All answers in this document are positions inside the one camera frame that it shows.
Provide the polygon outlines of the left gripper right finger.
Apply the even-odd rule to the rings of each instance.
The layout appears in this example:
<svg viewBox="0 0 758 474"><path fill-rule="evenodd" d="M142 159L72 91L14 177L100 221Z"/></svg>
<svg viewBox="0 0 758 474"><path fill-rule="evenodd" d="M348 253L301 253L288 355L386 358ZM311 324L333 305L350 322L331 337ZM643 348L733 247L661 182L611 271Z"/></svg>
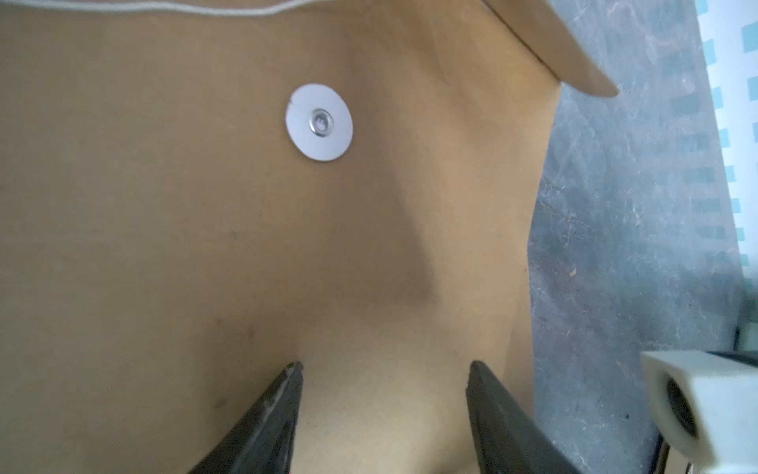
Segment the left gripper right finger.
<svg viewBox="0 0 758 474"><path fill-rule="evenodd" d="M482 361L470 365L466 399L482 473L578 474Z"/></svg>

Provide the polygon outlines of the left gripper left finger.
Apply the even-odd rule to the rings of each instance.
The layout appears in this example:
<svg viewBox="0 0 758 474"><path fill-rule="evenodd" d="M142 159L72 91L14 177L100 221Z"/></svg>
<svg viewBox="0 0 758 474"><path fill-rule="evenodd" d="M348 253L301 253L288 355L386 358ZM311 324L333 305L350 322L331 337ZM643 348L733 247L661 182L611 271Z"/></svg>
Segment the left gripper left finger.
<svg viewBox="0 0 758 474"><path fill-rule="evenodd" d="M288 474L303 389L303 365L287 365L232 430L189 472Z"/></svg>

